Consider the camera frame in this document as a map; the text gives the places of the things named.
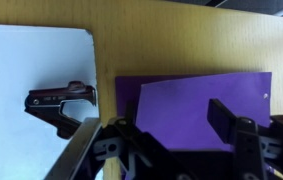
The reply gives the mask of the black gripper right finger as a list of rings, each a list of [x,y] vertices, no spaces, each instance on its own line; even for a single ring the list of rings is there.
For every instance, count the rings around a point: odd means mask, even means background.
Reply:
[[[235,180],[283,179],[283,115],[268,127],[235,116],[220,100],[210,99],[207,120],[219,138],[233,148]]]

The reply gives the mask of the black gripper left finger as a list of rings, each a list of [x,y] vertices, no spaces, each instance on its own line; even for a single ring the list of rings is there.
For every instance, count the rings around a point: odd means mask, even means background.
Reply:
[[[93,169],[117,158],[129,180],[177,180],[181,174],[178,159],[160,142],[135,125],[136,107],[128,103],[123,117],[101,128],[93,143]]]

